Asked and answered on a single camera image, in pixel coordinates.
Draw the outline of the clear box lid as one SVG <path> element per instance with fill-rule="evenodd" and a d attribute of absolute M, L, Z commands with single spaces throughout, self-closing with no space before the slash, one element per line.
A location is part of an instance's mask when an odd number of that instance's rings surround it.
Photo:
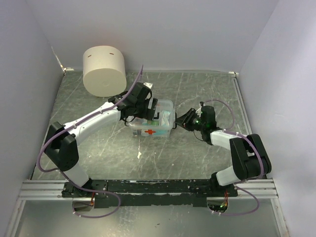
<path fill-rule="evenodd" d="M 157 107 L 155 111 L 155 117 L 153 120 L 160 119 L 162 111 L 170 111 L 171 112 L 170 117 L 175 117 L 174 105 L 171 100 L 158 99 L 158 103 L 157 103 Z"/>

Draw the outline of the clear plastic medicine box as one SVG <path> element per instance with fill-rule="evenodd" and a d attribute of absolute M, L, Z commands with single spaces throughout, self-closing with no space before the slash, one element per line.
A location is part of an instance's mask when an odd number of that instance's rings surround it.
<path fill-rule="evenodd" d="M 142 118 L 135 118 L 127 125 L 134 136 L 168 138 L 175 126 L 175 117 L 170 117 L 170 126 L 161 126 L 160 118 L 155 120 L 159 121 L 159 126 L 150 126 L 147 124 L 148 120 Z"/>

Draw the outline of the small green box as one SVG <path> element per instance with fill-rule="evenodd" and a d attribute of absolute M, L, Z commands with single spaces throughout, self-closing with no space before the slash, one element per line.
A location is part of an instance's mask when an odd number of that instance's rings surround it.
<path fill-rule="evenodd" d="M 159 126 L 159 121 L 158 120 L 148 120 L 147 124 L 150 126 Z"/>

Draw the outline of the teal white sachet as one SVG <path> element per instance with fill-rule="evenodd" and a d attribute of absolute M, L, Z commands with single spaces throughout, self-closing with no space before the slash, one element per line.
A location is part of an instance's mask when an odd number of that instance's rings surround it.
<path fill-rule="evenodd" d="M 161 112 L 161 126 L 170 126 L 170 111 L 162 111 Z"/>

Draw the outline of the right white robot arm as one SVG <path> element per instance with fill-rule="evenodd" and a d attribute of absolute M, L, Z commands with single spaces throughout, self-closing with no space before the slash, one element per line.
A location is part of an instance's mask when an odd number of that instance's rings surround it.
<path fill-rule="evenodd" d="M 175 123 L 191 132 L 199 131 L 201 140 L 231 152 L 232 165 L 215 173 L 210 192 L 221 196 L 232 185 L 244 180 L 262 178 L 272 171 L 272 164 L 258 134 L 243 135 L 217 126 L 215 109 L 202 106 L 199 113 L 191 108 Z"/>

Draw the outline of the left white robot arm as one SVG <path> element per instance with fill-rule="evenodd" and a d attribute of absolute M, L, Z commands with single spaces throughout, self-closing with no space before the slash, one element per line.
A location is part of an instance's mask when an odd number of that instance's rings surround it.
<path fill-rule="evenodd" d="M 137 82 L 129 91 L 109 98 L 91 113 L 66 124 L 55 122 L 49 127 L 44 153 L 75 184 L 74 191 L 80 197 L 91 194 L 92 180 L 79 164 L 79 144 L 105 125 L 126 121 L 129 117 L 153 119 L 158 101 L 153 97 L 152 87 L 149 82 Z"/>

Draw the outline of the cream cylindrical container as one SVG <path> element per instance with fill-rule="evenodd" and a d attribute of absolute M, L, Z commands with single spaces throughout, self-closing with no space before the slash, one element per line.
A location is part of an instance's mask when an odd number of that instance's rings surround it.
<path fill-rule="evenodd" d="M 91 47 L 83 54 L 83 85 L 92 95 L 111 97 L 127 86 L 123 54 L 112 46 Z"/>

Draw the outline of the black base frame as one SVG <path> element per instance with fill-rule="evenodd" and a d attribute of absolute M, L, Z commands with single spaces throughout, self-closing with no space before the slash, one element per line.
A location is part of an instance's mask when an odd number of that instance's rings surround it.
<path fill-rule="evenodd" d="M 225 195 L 237 197 L 234 185 L 219 186 L 213 179 L 184 180 L 92 180 L 91 191 L 76 188 L 66 182 L 61 193 L 64 198 L 94 198 L 95 208 L 117 206 L 191 205 L 207 207 L 207 199 L 223 200 Z"/>

